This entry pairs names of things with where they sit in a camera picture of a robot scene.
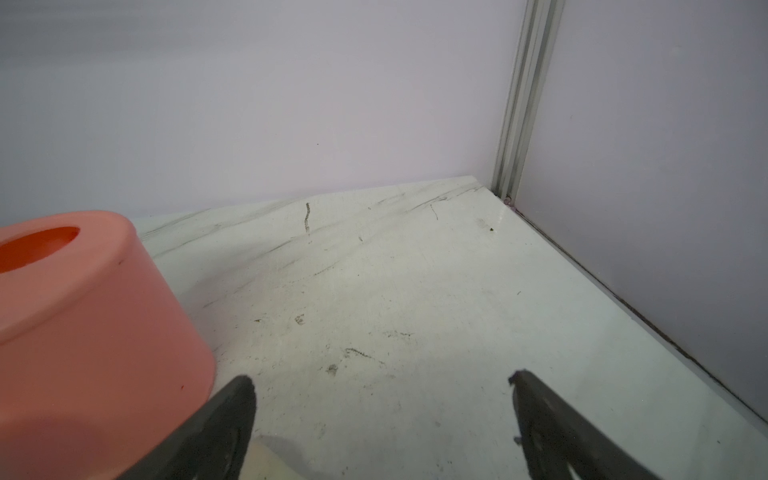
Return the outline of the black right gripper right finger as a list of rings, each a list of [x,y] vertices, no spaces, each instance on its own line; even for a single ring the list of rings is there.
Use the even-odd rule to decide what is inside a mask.
[[[655,479],[554,390],[528,370],[509,377],[532,479]]]

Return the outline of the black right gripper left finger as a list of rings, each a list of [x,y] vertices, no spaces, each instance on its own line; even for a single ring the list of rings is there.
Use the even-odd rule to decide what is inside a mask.
[[[124,480],[237,479],[256,411],[253,381],[239,375],[120,477]]]

